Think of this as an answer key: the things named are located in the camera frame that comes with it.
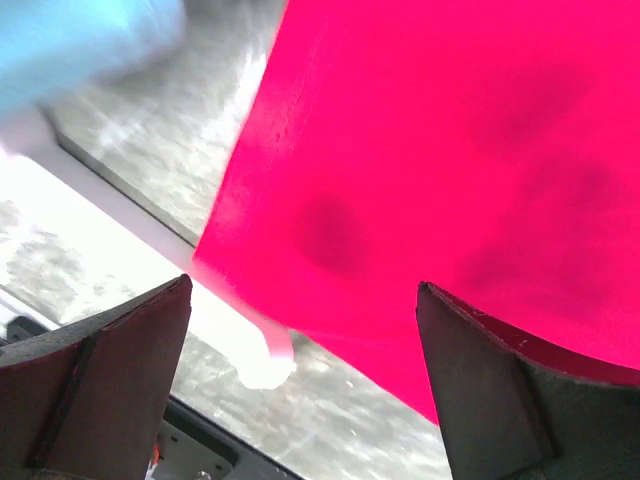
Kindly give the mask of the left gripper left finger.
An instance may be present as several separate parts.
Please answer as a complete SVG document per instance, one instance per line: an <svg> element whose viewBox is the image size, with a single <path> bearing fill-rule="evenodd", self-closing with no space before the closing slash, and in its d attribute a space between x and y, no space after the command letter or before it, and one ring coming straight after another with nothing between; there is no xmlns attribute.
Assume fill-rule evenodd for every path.
<svg viewBox="0 0 640 480"><path fill-rule="evenodd" d="M181 275L1 349L1 476L142 479L191 314Z"/></svg>

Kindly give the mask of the magenta t-shirt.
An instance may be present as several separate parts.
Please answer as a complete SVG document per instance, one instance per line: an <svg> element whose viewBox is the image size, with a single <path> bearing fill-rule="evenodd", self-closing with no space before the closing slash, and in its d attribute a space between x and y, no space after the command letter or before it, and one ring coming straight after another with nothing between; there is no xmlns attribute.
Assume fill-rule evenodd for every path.
<svg viewBox="0 0 640 480"><path fill-rule="evenodd" d="M421 283L639 380L639 5L291 1L201 282L425 417Z"/></svg>

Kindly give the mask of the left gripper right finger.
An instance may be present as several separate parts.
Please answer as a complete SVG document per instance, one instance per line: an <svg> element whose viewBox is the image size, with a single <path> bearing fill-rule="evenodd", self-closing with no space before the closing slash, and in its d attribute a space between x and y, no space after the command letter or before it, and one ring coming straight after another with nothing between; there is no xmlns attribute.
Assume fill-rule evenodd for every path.
<svg viewBox="0 0 640 480"><path fill-rule="evenodd" d="M639 372L423 282L416 317L455 479L636 479Z"/></svg>

